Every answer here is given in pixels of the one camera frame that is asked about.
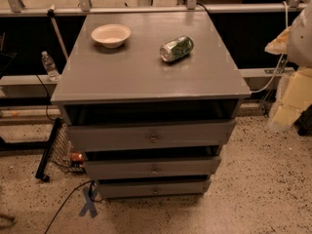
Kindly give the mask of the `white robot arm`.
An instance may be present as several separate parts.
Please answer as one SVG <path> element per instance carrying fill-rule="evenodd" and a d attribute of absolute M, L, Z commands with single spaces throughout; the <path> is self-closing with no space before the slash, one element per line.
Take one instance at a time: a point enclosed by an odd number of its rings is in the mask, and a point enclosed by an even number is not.
<path fill-rule="evenodd" d="M 265 52 L 286 55 L 298 66 L 291 75 L 283 75 L 276 92 L 276 101 L 269 113 L 268 126 L 272 131 L 287 130 L 312 105 L 312 3 L 295 18 Z"/>

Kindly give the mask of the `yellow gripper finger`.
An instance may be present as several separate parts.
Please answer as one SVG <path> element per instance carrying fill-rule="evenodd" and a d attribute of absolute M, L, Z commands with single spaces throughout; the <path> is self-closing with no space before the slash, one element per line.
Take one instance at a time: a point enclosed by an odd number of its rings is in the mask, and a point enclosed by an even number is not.
<path fill-rule="evenodd" d="M 287 27 L 265 46 L 264 51 L 272 55 L 285 55 L 288 48 L 289 34 L 290 28 Z"/>
<path fill-rule="evenodd" d="M 312 105 L 312 68 L 301 66 L 279 82 L 268 120 L 271 130 L 287 130 Z"/>

